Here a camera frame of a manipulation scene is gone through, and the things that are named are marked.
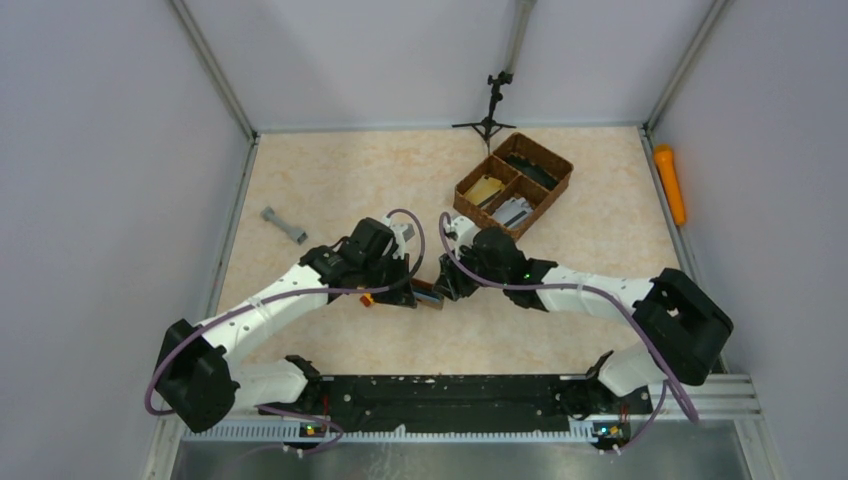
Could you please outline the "brown leather card holder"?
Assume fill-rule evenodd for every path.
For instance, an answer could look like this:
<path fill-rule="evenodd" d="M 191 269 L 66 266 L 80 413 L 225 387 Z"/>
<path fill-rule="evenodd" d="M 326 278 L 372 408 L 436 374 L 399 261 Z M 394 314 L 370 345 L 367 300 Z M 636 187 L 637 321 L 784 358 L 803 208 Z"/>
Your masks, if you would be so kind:
<path fill-rule="evenodd" d="M 413 295 L 416 301 L 428 308 L 442 310 L 444 307 L 444 296 L 434 289 L 432 283 L 413 278 L 410 281 Z"/>

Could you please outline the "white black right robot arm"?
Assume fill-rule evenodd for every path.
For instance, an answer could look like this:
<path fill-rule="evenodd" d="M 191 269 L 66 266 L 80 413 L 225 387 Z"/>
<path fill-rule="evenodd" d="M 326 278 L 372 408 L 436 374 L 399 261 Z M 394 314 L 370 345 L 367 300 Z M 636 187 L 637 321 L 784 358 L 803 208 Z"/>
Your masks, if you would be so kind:
<path fill-rule="evenodd" d="M 685 389 L 705 383 L 734 324 L 685 272 L 665 268 L 652 278 L 580 272 L 528 257 L 504 231 L 480 229 L 464 217 L 443 216 L 439 235 L 445 249 L 440 281 L 454 299 L 489 288 L 523 309 L 579 313 L 632 329 L 635 344 L 602 355 L 587 373 L 594 409 L 612 412 L 636 389 L 661 383 L 698 422 Z"/>

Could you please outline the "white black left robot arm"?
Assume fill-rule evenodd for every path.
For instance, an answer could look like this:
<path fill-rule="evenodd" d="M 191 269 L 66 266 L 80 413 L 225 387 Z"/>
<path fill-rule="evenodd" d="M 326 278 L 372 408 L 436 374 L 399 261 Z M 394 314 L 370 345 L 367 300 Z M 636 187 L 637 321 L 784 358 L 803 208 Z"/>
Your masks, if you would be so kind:
<path fill-rule="evenodd" d="M 154 416 L 174 415 L 193 433 L 211 429 L 232 410 L 286 403 L 297 413 L 319 404 L 320 386 L 290 361 L 277 367 L 244 367 L 244 360 L 284 327 L 341 296 L 402 293 L 423 263 L 409 259 L 407 243 L 426 251 L 420 220 L 407 225 L 360 220 L 333 245 L 310 248 L 281 277 L 236 307 L 195 324 L 185 319 L 164 333 L 144 396 Z"/>

